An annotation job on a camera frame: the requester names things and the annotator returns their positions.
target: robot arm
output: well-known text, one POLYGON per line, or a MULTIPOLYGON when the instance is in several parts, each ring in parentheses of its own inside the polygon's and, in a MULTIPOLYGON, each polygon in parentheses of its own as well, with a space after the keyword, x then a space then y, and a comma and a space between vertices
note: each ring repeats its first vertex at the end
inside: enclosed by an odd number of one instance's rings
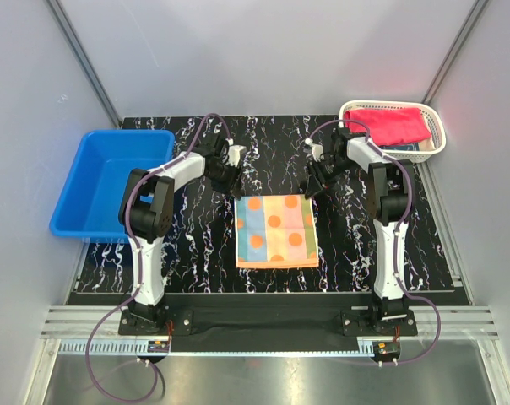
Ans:
MULTIPOLYGON (((142 249, 143 277, 138 280, 138 261, 133 261, 133 291, 141 283, 141 289, 129 305, 133 316, 149 321, 157 327, 164 323, 163 300, 165 285, 161 277, 161 246, 171 227, 173 218, 174 192, 189 181, 206 176, 212 180, 212 187, 217 192, 231 194, 240 199, 241 161, 246 148, 234 145, 224 136, 207 137, 187 155, 182 152, 176 163, 151 177, 140 187, 133 200, 130 224, 142 249)), ((135 185, 151 170, 135 169, 129 175, 122 205, 118 214, 120 223, 125 225, 125 213, 129 196, 135 185)), ((129 238, 133 257, 137 254, 135 240, 129 238)))
MULTIPOLYGON (((345 128, 332 135, 332 148, 323 154, 321 145, 305 141, 307 157, 307 192, 312 197, 332 186, 343 172, 356 162, 368 174, 367 210, 377 234, 377 276, 373 284, 372 317, 375 322, 405 318, 408 307, 394 275, 394 230, 407 207, 408 190, 404 175, 366 143, 364 134, 356 136, 345 128)), ((400 163, 413 178, 413 165, 400 163)), ((397 259, 400 279, 404 279, 404 246, 408 223, 399 228, 397 259)))

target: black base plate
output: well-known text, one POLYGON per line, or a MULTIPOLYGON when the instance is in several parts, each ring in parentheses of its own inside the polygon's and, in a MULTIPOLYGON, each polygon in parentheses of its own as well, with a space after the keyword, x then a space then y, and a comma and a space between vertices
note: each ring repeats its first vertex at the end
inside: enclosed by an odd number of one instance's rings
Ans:
MULTIPOLYGON (((193 324, 193 311, 171 308, 167 312, 167 322, 172 321, 172 334, 175 336, 186 336, 191 334, 193 324)), ((168 335, 169 331, 165 325, 158 329, 151 322, 131 315, 129 310, 122 311, 118 334, 123 336, 156 336, 168 335)))
POLYGON ((382 336, 392 338, 396 335, 396 326, 399 326, 400 336, 417 336, 415 314, 407 311, 407 317, 399 320, 380 321, 374 325, 369 317, 368 310, 342 310, 341 325, 343 334, 347 337, 382 336))

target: black table surface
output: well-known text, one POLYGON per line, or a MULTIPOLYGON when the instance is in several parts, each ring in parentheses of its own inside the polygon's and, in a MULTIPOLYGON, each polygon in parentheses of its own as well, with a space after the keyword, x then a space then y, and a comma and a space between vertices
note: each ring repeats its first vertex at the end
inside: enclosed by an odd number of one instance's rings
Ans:
MULTIPOLYGON (((228 116, 235 143, 247 146, 245 195, 303 193, 302 141, 335 116, 228 116)), ((128 118, 123 128, 167 129, 184 148, 201 117, 128 118)), ((328 145, 334 126, 315 139, 328 145)), ((210 120, 204 133, 224 131, 210 120)), ((234 202, 213 192, 210 181, 192 181, 175 195, 175 216, 162 250, 166 291, 172 293, 367 291, 377 266, 375 229, 366 211, 367 174, 354 165, 338 184, 314 198, 318 268, 240 269, 235 264, 234 202)), ((405 281, 410 290, 453 290, 426 192, 415 170, 416 205, 406 238, 405 281)), ((90 244, 77 292, 119 293, 131 288, 128 245, 90 244)))

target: blue plastic tray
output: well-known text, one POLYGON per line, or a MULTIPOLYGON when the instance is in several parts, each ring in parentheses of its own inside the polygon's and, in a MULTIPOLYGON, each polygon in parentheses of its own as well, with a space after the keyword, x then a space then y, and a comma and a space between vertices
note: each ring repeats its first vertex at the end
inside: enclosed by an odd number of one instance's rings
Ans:
POLYGON ((54 235, 90 242, 127 242, 118 211, 128 176, 172 156, 170 131, 110 130, 84 136, 52 215, 54 235))

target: red towel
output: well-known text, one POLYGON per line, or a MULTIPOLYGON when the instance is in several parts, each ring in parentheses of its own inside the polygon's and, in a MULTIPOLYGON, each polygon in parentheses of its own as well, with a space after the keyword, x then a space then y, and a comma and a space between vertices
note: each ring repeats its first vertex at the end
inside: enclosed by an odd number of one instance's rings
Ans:
MULTIPOLYGON (((378 146, 418 143, 431 137, 418 108, 351 110, 345 112, 344 119, 364 122, 370 128, 373 142, 378 146)), ((352 132, 366 131, 364 127, 352 122, 346 123, 346 126, 352 132)))

